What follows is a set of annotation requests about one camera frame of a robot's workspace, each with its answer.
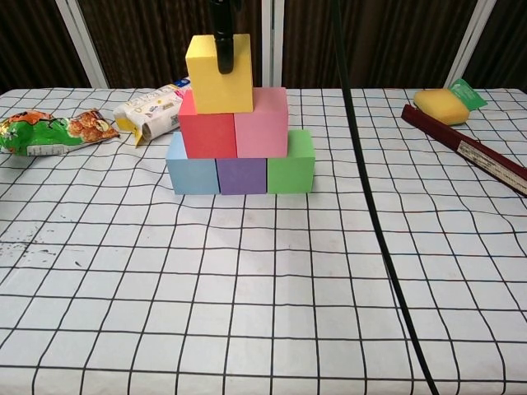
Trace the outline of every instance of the yellow sponge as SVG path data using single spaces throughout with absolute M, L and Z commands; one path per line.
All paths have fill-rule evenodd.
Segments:
M 249 35 L 234 35 L 234 68 L 217 70 L 213 35 L 195 35 L 185 56 L 198 114 L 251 113 L 253 74 Z
M 413 97 L 413 102 L 423 113 L 445 125 L 456 125 L 469 119 L 469 109 L 448 89 L 420 91 Z

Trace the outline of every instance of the dark curtain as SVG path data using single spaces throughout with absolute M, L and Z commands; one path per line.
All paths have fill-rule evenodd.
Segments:
M 0 94 L 90 82 L 54 0 L 2 0 Z
M 463 78 L 475 87 L 527 92 L 525 0 L 497 0 Z
M 476 2 L 341 2 L 352 85 L 442 86 Z M 329 2 L 286 0 L 282 84 L 289 88 L 339 86 Z
M 261 0 L 245 0 L 236 32 L 250 33 L 253 78 L 261 85 Z M 208 0 L 79 0 L 113 88 L 157 87 L 186 77 L 193 35 L 212 33 Z

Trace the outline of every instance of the stacked block pyramid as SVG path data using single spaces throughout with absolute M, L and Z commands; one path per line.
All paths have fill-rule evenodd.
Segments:
M 217 70 L 213 35 L 195 35 L 185 60 L 192 89 L 166 156 L 175 193 L 310 192 L 311 136 L 288 130 L 285 88 L 253 88 L 249 35 L 234 35 L 229 74 Z

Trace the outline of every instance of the table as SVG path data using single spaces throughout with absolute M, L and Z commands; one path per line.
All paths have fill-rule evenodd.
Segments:
M 147 91 L 9 91 L 0 116 L 112 119 Z M 527 202 L 405 123 L 414 92 L 352 95 L 432 375 L 441 393 L 527 393 Z M 527 95 L 479 92 L 458 130 L 527 165 Z M 0 154 L 0 393 L 428 393 L 341 93 L 287 94 L 316 148 L 308 195 L 175 196 L 171 135 Z

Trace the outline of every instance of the purple foam block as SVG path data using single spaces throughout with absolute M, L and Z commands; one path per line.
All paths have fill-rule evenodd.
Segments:
M 222 195 L 267 192 L 266 159 L 217 159 L 216 165 Z

